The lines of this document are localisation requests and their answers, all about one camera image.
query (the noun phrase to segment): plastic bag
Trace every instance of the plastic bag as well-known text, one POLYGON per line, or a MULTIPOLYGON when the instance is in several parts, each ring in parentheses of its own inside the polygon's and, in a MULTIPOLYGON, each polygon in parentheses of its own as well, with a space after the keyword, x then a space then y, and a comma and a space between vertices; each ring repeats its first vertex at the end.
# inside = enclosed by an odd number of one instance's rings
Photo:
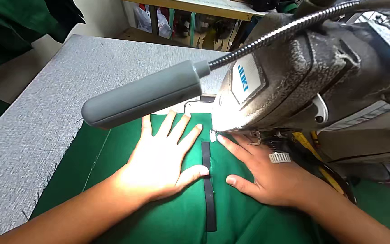
MULTIPOLYGON (((150 11, 144 11, 140 7, 134 7, 133 10, 138 20, 138 29, 152 33, 150 11)), ((157 9, 157 23, 159 27, 159 36, 169 38, 171 36, 171 27, 165 16, 160 12, 160 9, 157 9)))

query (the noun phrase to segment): gray table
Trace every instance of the gray table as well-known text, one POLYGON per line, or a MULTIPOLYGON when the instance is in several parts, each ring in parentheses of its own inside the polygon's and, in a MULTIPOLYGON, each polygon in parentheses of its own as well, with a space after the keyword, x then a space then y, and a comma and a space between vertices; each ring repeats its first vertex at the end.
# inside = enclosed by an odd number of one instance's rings
MULTIPOLYGON (((224 52, 72 36, 0 118, 0 234, 27 221, 95 95, 181 61, 224 52)), ((202 79, 217 93, 227 67, 202 79)))

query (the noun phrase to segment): right hand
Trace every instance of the right hand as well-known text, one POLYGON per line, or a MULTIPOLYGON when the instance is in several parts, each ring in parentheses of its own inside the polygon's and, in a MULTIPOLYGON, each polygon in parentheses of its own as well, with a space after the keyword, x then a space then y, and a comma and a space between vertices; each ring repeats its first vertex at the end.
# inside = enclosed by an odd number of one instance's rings
POLYGON ((273 164, 272 153, 266 145, 248 145, 251 142, 241 134, 232 134, 237 145, 219 135, 218 141, 251 171, 254 182, 238 175, 229 175, 227 183, 255 200, 270 205, 300 208, 308 198, 329 187, 324 181, 310 174, 294 162, 273 164))

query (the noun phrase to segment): flexible gooseneck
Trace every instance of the flexible gooseneck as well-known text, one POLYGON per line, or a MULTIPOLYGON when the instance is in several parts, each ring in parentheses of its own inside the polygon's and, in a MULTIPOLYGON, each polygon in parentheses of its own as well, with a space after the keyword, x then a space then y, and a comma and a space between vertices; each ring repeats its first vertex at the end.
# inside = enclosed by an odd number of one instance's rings
POLYGON ((232 63, 237 59, 248 55, 255 50, 265 47, 272 42, 280 39, 286 39, 294 35, 296 32, 304 30, 309 26, 325 21, 327 19, 346 14, 351 12, 365 12, 377 9, 390 9, 390 0, 358 0, 350 1, 345 3, 340 3, 338 5, 332 6, 330 8, 309 14, 305 17, 297 19, 287 25, 284 25, 270 33, 267 33, 257 40, 246 44, 245 46, 237 49, 234 52, 231 52, 227 55, 224 55, 220 58, 217 58, 209 62, 210 70, 215 70, 224 65, 232 63))

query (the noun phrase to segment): forearm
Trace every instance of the forearm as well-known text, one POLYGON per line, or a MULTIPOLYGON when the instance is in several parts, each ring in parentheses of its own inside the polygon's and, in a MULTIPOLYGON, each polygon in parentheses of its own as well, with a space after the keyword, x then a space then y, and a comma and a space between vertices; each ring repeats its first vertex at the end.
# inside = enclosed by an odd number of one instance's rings
POLYGON ((142 204, 114 191, 113 178, 0 236, 0 243, 87 243, 142 204))
POLYGON ((298 207, 311 215, 341 243, 390 243, 390 230, 326 184, 312 188, 298 207))

